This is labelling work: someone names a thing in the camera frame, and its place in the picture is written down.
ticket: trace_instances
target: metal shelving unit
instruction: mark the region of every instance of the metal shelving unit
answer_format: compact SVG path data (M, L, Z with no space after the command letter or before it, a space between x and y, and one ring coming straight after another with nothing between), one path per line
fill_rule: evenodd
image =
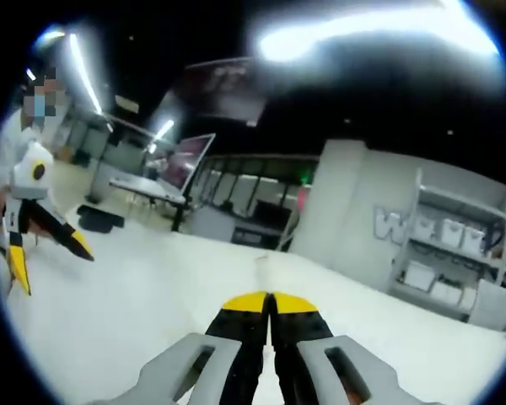
M428 248L431 251L442 253L444 256L457 258L460 262L469 262L474 268L466 268L468 272L476 272L478 268L478 279L485 277L485 274L492 275L496 285L503 285L506 279L506 199L504 207L497 208L488 206L482 202L469 197L449 192L436 186L422 184L422 171L418 170L414 203L412 211L406 223L405 235L401 249L393 261L393 268L389 278L388 294L397 298L407 300L415 305L422 306L431 311L455 319L464 319L470 314L458 305L452 305L432 297L429 292L415 289L402 282L402 274L406 270L411 250L416 247ZM435 239L425 239L413 234L415 223L419 212L423 209L433 209L438 213L446 213L446 217L456 217L465 222L479 224L486 230L486 238L491 238L493 229L501 229L503 232L502 252L499 258L492 258L490 252L483 255L471 254L459 248L448 246ZM449 276L449 270L435 268L439 273Z

